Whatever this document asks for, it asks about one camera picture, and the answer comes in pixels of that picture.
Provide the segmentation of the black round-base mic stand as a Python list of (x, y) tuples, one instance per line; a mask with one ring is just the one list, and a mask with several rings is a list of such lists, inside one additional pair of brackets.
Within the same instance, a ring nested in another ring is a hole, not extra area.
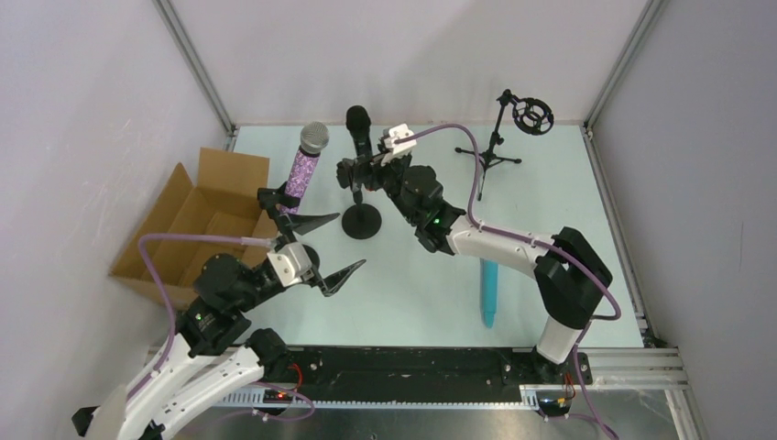
[(301, 199), (286, 194), (286, 184), (283, 183), (277, 189), (259, 188), (257, 190), (257, 201), (260, 209), (267, 213), (268, 217), (275, 223), (279, 232), (280, 243), (287, 244), (295, 242), (296, 236), (283, 236), (281, 234), (281, 216), (283, 214), (293, 214), (292, 209), (298, 208)]

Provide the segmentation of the purple glitter microphone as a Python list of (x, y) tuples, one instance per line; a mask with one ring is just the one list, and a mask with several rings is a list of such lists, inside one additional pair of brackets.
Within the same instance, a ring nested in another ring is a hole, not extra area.
[(287, 180), (282, 184), (283, 201), (280, 211), (283, 214), (296, 214), (301, 204), (321, 153), (330, 139), (327, 126), (315, 121), (301, 129), (300, 145), (292, 162)]

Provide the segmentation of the black orange-ring microphone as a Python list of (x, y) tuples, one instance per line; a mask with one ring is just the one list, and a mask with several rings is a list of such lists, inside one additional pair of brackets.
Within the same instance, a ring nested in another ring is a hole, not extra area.
[(365, 107), (361, 105), (349, 107), (345, 114), (345, 126), (353, 140), (356, 155), (371, 158), (373, 156), (370, 138), (371, 119)]

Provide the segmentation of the brown cardboard box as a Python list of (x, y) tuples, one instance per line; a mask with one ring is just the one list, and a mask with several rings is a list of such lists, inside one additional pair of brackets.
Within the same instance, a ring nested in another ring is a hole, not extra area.
[(209, 258), (226, 253), (250, 268), (261, 264), (268, 254), (264, 247), (202, 242), (198, 236), (275, 237), (277, 229), (257, 201), (257, 190), (268, 185), (269, 168), (268, 158), (213, 148), (201, 148), (194, 177), (177, 164), (110, 277), (162, 303), (141, 255), (146, 252), (172, 306), (183, 310), (195, 299), (192, 284)]

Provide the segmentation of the teal blue microphone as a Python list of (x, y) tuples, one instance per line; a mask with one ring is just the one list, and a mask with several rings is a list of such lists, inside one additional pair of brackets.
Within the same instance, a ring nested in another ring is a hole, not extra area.
[(483, 325), (492, 328), (498, 309), (498, 264), (480, 260), (480, 312)]

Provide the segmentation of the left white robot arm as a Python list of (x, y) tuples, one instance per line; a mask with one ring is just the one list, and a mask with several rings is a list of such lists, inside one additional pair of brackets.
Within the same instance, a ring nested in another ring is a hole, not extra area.
[(172, 439), (223, 397), (276, 377), (290, 364), (289, 350), (272, 329), (256, 330), (234, 353), (227, 352), (251, 325), (245, 314), (297, 285), (337, 293), (364, 265), (359, 260), (331, 275), (319, 272), (317, 255), (298, 239), (337, 218), (337, 214), (282, 214), (267, 210), (278, 234), (274, 238), (159, 233), (149, 240), (235, 243), (268, 250), (265, 260), (249, 267), (228, 253), (210, 257), (193, 288), (197, 295), (177, 313), (162, 296), (170, 318), (167, 340), (128, 384), (120, 384), (97, 407), (82, 407), (71, 422), (85, 439)]

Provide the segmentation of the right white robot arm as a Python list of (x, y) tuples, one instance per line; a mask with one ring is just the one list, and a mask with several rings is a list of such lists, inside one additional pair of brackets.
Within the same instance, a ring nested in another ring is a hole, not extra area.
[(534, 279), (548, 314), (534, 350), (555, 365), (578, 345), (612, 282), (580, 231), (566, 226), (553, 235), (535, 235), (478, 223), (444, 200), (433, 168), (413, 165), (408, 157), (343, 159), (336, 178), (342, 188), (384, 192), (427, 251), (492, 261)]

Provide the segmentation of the aluminium frame rail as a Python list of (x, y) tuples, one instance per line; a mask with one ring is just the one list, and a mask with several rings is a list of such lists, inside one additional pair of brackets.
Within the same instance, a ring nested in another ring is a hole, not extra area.
[(689, 390), (677, 348), (588, 348), (584, 350), (597, 391)]

